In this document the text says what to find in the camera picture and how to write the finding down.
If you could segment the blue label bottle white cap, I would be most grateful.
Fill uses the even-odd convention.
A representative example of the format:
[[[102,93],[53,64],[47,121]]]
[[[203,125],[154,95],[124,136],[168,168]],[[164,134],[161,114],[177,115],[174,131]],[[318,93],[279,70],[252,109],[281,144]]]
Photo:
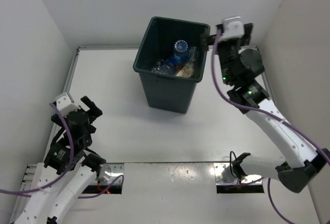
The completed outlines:
[[[168,75],[175,75],[180,70],[180,64],[174,58],[165,60],[160,66],[160,72]]]

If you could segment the clear bottle white cap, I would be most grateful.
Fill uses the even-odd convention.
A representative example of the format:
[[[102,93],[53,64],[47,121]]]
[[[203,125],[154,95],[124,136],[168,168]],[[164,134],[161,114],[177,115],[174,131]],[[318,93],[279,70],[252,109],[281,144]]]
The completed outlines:
[[[192,46],[189,50],[189,62],[195,63],[199,57],[199,48],[196,46]]]

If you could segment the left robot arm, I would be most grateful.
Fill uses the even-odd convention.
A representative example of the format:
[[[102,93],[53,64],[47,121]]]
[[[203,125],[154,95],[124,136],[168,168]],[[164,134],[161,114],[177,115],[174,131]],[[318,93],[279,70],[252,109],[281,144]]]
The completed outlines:
[[[103,112],[87,96],[80,99],[84,110],[64,92],[51,107],[51,121],[60,127],[43,161],[35,192],[15,223],[62,223],[65,215],[86,187],[100,174],[106,161],[95,152],[85,152],[96,132],[93,122]]]

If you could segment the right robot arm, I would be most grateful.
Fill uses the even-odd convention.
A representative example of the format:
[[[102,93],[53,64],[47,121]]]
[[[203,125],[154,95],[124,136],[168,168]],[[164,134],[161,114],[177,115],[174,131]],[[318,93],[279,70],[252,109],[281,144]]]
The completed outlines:
[[[329,163],[329,150],[320,148],[293,127],[277,109],[256,78],[265,70],[258,48],[250,45],[252,23],[239,17],[223,20],[215,35],[202,34],[201,46],[219,61],[222,81],[231,87],[222,98],[253,121],[282,153],[280,159],[242,153],[221,173],[223,183],[235,186],[249,175],[280,181],[293,193],[301,192]]]

